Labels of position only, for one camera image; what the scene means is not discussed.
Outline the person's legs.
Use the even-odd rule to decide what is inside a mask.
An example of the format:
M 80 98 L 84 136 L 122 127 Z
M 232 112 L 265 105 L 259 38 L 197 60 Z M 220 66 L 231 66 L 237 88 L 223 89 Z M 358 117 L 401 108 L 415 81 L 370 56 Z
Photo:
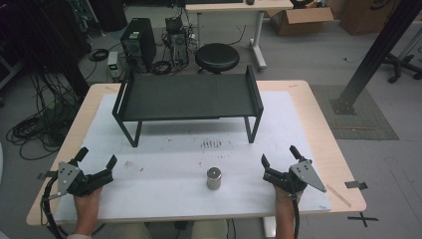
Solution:
M 227 239 L 228 222 L 219 220 L 116 224 L 94 239 Z

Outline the open cardboard box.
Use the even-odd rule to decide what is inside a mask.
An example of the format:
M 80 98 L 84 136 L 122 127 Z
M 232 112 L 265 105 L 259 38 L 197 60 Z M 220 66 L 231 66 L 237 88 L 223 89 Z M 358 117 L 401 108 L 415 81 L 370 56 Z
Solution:
M 318 34 L 333 15 L 329 7 L 269 11 L 270 23 L 279 36 Z

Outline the person's left hand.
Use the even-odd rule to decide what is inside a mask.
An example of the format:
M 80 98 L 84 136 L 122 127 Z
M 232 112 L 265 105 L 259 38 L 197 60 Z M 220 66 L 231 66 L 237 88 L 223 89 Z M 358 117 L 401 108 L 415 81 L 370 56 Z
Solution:
M 86 196 L 75 196 L 74 202 L 77 211 L 77 217 L 82 214 L 99 215 L 100 199 L 102 188 L 96 189 L 93 193 Z

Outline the white desk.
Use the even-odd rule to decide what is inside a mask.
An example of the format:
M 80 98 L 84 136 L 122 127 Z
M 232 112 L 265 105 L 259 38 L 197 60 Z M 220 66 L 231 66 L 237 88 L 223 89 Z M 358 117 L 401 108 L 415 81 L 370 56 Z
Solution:
M 255 35 L 249 41 L 250 48 L 253 50 L 258 64 L 258 71 L 267 69 L 267 63 L 264 59 L 263 53 L 260 49 L 260 37 L 264 15 L 267 11 L 288 10 L 294 7 L 290 0 L 254 0 L 252 5 L 247 4 L 247 0 L 242 3 L 213 3 L 213 4 L 186 4 L 185 10 L 190 13 L 195 13 L 197 17 L 197 34 L 198 46 L 202 47 L 205 42 L 203 38 L 202 21 L 201 17 L 204 13 L 208 12 L 255 12 L 256 13 L 256 26 Z

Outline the silver metal cylinder cup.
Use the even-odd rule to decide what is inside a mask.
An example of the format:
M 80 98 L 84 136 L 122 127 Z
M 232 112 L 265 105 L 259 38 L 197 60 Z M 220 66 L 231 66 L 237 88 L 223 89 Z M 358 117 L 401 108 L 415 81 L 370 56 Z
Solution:
M 221 186 L 222 172 L 218 167 L 210 167 L 207 172 L 207 187 L 210 190 L 218 190 Z

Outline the office chair base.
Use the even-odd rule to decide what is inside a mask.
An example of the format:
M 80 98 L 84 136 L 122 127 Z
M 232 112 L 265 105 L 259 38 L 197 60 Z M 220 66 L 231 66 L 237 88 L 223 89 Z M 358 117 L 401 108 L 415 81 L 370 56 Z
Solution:
M 401 77 L 403 69 L 414 72 L 413 79 L 416 81 L 422 80 L 422 69 L 411 64 L 411 60 L 414 58 L 413 55 L 408 55 L 403 58 L 395 57 L 392 54 L 388 54 L 382 61 L 383 64 L 391 65 L 394 69 L 394 76 L 388 79 L 390 84 L 394 84 Z

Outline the black computer tower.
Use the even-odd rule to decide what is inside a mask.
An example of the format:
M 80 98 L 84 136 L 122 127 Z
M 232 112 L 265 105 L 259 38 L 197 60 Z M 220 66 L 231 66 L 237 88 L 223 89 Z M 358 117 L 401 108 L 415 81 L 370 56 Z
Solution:
M 156 56 L 156 45 L 149 18 L 132 18 L 120 37 L 128 63 L 135 69 L 149 73 Z

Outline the black round stool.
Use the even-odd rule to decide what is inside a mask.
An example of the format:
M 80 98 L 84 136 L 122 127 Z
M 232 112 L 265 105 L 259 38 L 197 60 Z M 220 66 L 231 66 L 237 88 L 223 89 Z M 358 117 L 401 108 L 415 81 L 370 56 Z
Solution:
M 222 43 L 204 45 L 195 54 L 195 63 L 200 67 L 200 71 L 205 70 L 217 75 L 234 69 L 239 62 L 238 51 Z

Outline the open computer case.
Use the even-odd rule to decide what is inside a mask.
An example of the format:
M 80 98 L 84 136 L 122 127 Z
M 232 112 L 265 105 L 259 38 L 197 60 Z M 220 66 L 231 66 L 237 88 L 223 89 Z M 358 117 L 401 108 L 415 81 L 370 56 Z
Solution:
M 183 27 L 181 17 L 165 19 L 167 41 L 169 43 L 171 57 L 175 66 L 184 66 L 189 63 L 187 53 L 187 34 Z

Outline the black metal shelf rack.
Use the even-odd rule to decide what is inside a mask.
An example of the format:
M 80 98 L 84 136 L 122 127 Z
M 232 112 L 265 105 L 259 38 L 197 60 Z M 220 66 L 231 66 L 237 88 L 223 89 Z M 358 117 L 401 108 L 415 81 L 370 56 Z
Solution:
M 243 118 L 254 142 L 264 105 L 252 67 L 232 75 L 130 75 L 122 81 L 112 115 L 133 147 L 142 124 L 156 120 Z

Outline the small power supply unit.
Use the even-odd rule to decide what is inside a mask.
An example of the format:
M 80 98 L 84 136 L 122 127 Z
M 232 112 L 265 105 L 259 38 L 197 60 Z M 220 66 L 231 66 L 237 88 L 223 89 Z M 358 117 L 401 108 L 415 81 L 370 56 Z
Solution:
M 115 79 L 120 75 L 120 63 L 118 58 L 118 51 L 109 51 L 107 58 L 107 67 L 110 75 Z

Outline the white table mat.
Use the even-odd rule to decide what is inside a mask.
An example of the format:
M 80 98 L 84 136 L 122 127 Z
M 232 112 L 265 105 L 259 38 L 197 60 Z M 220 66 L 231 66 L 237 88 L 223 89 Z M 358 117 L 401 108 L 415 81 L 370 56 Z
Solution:
M 278 171 L 296 163 L 291 145 L 307 159 L 314 156 L 292 95 L 265 91 L 261 98 L 264 113 L 254 142 L 248 142 L 241 118 L 148 121 L 133 147 L 111 115 L 116 96 L 104 96 L 83 140 L 89 152 L 80 164 L 91 174 L 105 169 L 113 155 L 117 158 L 113 181 L 102 192 L 101 220 L 273 214 L 275 194 L 263 179 L 262 154 Z M 206 172 L 213 166 L 222 172 L 218 190 L 207 187 Z

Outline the black tape piece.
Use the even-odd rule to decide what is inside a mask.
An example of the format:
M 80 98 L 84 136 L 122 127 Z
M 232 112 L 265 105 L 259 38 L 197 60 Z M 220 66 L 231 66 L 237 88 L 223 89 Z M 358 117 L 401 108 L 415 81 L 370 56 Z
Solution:
M 347 188 L 358 188 L 359 190 L 367 189 L 368 186 L 365 182 L 348 181 L 344 183 Z

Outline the grey floor mat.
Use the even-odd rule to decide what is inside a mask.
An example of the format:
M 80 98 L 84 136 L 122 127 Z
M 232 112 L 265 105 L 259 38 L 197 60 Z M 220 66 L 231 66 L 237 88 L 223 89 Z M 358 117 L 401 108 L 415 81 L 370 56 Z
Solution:
M 344 86 L 311 85 L 311 89 L 336 139 L 399 139 L 368 90 L 363 90 L 351 109 L 342 114 L 334 110 L 332 102 Z

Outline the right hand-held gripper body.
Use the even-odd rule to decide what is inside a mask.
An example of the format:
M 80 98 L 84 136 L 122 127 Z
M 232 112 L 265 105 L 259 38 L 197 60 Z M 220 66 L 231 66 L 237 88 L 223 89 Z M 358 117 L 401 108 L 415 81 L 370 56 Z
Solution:
M 290 193 L 304 191 L 308 185 L 321 192 L 326 192 L 310 159 L 291 165 L 288 172 L 279 172 L 270 167 L 265 170 L 263 179 Z

